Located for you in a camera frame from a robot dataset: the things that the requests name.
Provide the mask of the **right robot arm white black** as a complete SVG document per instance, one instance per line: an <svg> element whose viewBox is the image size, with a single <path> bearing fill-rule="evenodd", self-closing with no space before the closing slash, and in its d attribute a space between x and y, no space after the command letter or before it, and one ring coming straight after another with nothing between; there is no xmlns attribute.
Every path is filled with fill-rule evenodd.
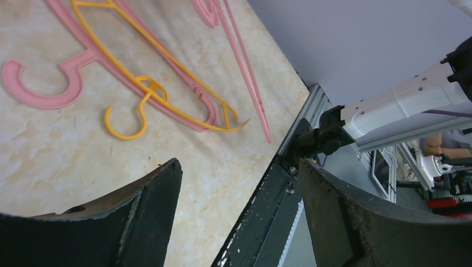
<svg viewBox="0 0 472 267"><path fill-rule="evenodd" d="M470 117L471 39L423 73L365 100L333 107L321 114L319 127L295 137L295 158L330 155L356 143L368 149L412 137L425 127L421 113Z"/></svg>

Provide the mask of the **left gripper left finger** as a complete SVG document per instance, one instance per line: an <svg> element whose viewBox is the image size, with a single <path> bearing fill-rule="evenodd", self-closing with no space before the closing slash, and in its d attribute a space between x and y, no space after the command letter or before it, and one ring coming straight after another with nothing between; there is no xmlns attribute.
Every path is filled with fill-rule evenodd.
<svg viewBox="0 0 472 267"><path fill-rule="evenodd" d="M61 214L2 214L1 265L163 266L182 176L171 159Z"/></svg>

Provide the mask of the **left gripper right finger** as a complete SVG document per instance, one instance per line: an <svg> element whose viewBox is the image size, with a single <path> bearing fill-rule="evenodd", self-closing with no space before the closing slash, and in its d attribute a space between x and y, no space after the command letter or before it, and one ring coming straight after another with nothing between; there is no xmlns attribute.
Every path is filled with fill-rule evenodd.
<svg viewBox="0 0 472 267"><path fill-rule="evenodd" d="M471 221L414 210L311 160L299 180L317 266L470 266Z"/></svg>

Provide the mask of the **pink plastic hanger back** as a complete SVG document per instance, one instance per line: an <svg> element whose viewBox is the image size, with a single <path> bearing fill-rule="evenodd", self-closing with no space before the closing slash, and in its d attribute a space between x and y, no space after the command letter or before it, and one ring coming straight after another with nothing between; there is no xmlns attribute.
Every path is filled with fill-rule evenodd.
<svg viewBox="0 0 472 267"><path fill-rule="evenodd" d="M141 97L144 96L144 94L140 92L138 87L134 86L123 74L120 74L118 72L118 69L112 66L111 62L106 59L105 55L103 55L99 51L99 49L93 44L92 39L88 37L88 35L86 34L86 31L83 29L82 25L80 24L72 7L67 8L61 1L47 1L46 3L50 7L50 9L54 12L56 17L63 23L63 25L75 37L75 39L82 44L85 50L82 53L79 53L67 59L66 61L60 63L59 68L65 74L67 78L68 87L65 90L65 92L63 92L60 95L55 95L55 96L44 96L44 95L39 95L30 91L27 87L24 86L24 84L21 81L21 74L23 71L22 64L15 60L7 61L2 67L2 78L3 78L4 88L13 97L15 97L17 100L29 106L36 107L36 108L54 110L54 109L67 107L71 105L72 103L74 103L78 99L80 93L82 92L83 83L82 83L82 77L80 74L80 68L94 61L100 62L119 81L121 81L125 86L127 86L129 89L134 91L136 94L140 95ZM174 119L174 116L171 115L169 111L164 111L163 108L159 107L156 101L148 100L147 102L150 102L158 110L160 110L164 114ZM188 122L185 123L184 125L196 131L206 131L206 130L200 130L196 128L195 126L192 127L190 126L190 123Z"/></svg>

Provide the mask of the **pink plastic hanger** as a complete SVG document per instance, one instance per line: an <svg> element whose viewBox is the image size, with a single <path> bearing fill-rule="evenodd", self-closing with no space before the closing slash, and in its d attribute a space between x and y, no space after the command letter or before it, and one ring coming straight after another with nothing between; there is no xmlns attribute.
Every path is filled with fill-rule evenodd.
<svg viewBox="0 0 472 267"><path fill-rule="evenodd" d="M127 86L129 89L134 91L136 94L140 95L141 97L144 96L144 94L140 92L138 87L134 86L123 74L120 74L118 72L118 69L112 66L111 62L106 59L105 55L103 55L99 51L99 49L93 44L92 39L88 37L88 35L86 34L86 31L83 29L82 25L80 24L72 7L67 8L61 1L47 1L46 3L50 7L50 9L54 12L56 17L63 23L63 25L75 37L75 39L82 44L85 50L82 53L79 53L67 59L66 61L60 63L59 68L65 74L67 78L68 87L65 90L65 92L63 92L60 95L55 95L55 96L44 96L44 95L39 95L30 91L27 87L24 86L24 84L21 81L21 74L23 71L22 64L15 60L7 61L2 67L2 78L3 78L4 88L13 97L15 97L17 100L29 106L36 107L36 108L54 110L54 109L67 107L71 105L72 103L74 103L78 99L80 93L82 92L83 83L82 83L82 77L80 74L80 68L94 61L100 62L119 81L121 81L125 86ZM160 110L164 114L174 119L174 116L171 115L169 111L164 111L163 108L159 107L156 101L148 100L147 102L150 102L158 110ZM195 126L192 127L190 126L190 123L188 122L185 123L184 125L196 131L206 131L206 130L200 130L196 128Z"/></svg>
<svg viewBox="0 0 472 267"><path fill-rule="evenodd" d="M222 26L227 40L233 50L247 90L259 118L267 142L272 142L268 120L259 92L257 80L250 64L250 59L235 21L229 1L191 1L200 19L211 29Z"/></svg>

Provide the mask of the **yellow thin hanger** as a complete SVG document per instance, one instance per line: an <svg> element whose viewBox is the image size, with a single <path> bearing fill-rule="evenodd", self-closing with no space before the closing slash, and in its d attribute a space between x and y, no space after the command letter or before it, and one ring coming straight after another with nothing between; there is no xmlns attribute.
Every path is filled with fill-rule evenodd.
<svg viewBox="0 0 472 267"><path fill-rule="evenodd" d="M158 103L158 106L163 108L164 111L169 111L174 116L175 120L182 119L183 124L190 123L190 126L195 126L200 130L213 130L219 132L234 132L241 130L246 126L249 121L242 123L237 127L231 127L229 122L228 112L231 112L233 117L237 120L238 115L234 108L226 103L220 96L218 96L213 90L205 85L200 79L198 79L193 73L189 72L168 50L161 45L160 41L155 38L153 34L142 24L132 10L128 9L127 5L123 1L103 1L103 2L91 2L91 1L71 1L71 7L78 18L83 29L86 31L88 37L92 39L93 44L99 49L99 51L105 55L106 59L109 60L112 66L118 69L120 74L123 74L134 86L137 86L140 92L144 94L142 97L137 110L141 118L142 126L141 129L133 135L123 135L117 132L111 122L110 115L112 107L108 107L104 115L104 123L108 132L113 136L121 140L134 140L144 134L148 127L148 121L144 110L144 105L148 100L154 100ZM125 68L117 58L115 58L111 52L102 44L99 38L95 35L89 24L86 22L84 16L81 14L81 7L93 7L93 8L105 8L112 9L120 14L120 16L129 23L137 32L139 32L157 51L163 56L163 59L174 69L174 71L180 75L181 79L193 89L194 93L197 94L200 101L207 107L207 121L203 122L196 119L193 116L181 111L168 103L168 94L166 89L153 80L149 76L135 76L127 68ZM213 118L217 116L217 110L214 107L212 100L207 96L211 94L216 100L221 103L224 127L215 126Z"/></svg>

